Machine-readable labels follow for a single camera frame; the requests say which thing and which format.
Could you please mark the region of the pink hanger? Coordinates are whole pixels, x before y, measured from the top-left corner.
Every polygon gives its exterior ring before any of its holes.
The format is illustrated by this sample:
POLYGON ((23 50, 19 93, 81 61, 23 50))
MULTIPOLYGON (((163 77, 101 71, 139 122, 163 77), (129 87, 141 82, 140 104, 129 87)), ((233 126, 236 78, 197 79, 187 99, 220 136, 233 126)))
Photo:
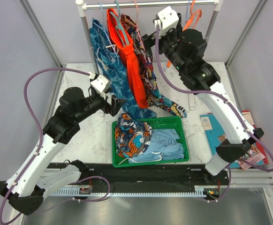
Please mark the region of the pink hanger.
POLYGON ((141 37, 140 32, 139 32, 139 29, 138 29, 138 24, 137 24, 137 20, 138 20, 138 6, 137 6, 137 2, 136 2, 135 0, 133 0, 133 2, 134 2, 135 7, 136 7, 136 21, 135 21, 134 27, 136 28, 136 32, 137 32, 137 35, 138 35, 138 37, 139 37, 141 46, 143 47, 143 49, 145 49, 144 43, 143 43, 143 41, 142 41, 142 37, 141 37))

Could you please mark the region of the comic print shorts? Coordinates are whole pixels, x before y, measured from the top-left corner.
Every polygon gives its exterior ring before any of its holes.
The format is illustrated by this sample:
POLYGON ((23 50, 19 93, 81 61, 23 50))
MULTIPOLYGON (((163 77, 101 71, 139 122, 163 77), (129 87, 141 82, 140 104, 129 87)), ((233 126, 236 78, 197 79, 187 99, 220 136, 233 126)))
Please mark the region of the comic print shorts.
POLYGON ((182 106, 160 93, 152 65, 152 55, 146 51, 137 23, 124 14, 121 15, 121 23, 133 41, 148 106, 156 106, 173 116, 186 118, 187 113, 182 106))

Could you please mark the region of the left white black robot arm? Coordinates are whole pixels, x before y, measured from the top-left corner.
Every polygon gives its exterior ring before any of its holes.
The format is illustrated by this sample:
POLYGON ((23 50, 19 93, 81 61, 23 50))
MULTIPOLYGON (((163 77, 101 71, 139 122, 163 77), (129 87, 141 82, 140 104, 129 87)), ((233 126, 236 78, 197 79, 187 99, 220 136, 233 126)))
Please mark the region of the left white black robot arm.
POLYGON ((111 103, 96 93, 85 97, 79 87, 68 88, 59 99, 60 105, 43 128, 42 140, 7 181, 0 181, 0 195, 24 215, 34 213, 53 192, 65 185, 89 180, 88 167, 80 160, 71 162, 47 178, 41 178, 53 158, 80 130, 79 123, 99 110, 115 116, 126 102, 112 96, 111 103))

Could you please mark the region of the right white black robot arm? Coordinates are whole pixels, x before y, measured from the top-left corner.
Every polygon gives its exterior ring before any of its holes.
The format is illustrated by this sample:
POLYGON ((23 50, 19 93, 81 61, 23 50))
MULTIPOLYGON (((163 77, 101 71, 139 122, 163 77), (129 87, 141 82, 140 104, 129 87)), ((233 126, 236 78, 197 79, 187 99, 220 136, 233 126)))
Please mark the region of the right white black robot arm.
POLYGON ((187 93, 196 95, 211 111, 226 134, 226 140, 216 148, 216 154, 205 164, 201 179, 213 184, 218 174, 230 163, 249 151, 263 135, 237 110, 229 98, 221 78, 213 66, 203 60, 207 42, 196 29, 183 30, 181 14, 171 7, 157 13, 153 20, 156 32, 144 35, 148 51, 164 54, 179 73, 187 93))

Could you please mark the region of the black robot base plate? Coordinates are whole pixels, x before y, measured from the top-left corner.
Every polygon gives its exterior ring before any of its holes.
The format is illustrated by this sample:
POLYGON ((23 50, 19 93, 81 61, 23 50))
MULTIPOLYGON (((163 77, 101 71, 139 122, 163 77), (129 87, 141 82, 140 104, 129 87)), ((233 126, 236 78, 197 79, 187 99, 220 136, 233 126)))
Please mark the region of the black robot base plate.
POLYGON ((90 177, 90 180, 81 181, 76 185, 83 190, 106 192, 174 192, 194 191, 203 188, 205 199, 210 199, 208 193, 215 191, 220 195, 220 188, 230 184, 229 172, 223 170, 216 176, 204 171, 204 165, 144 165, 116 168, 112 164, 88 163, 88 170, 81 178, 90 177))

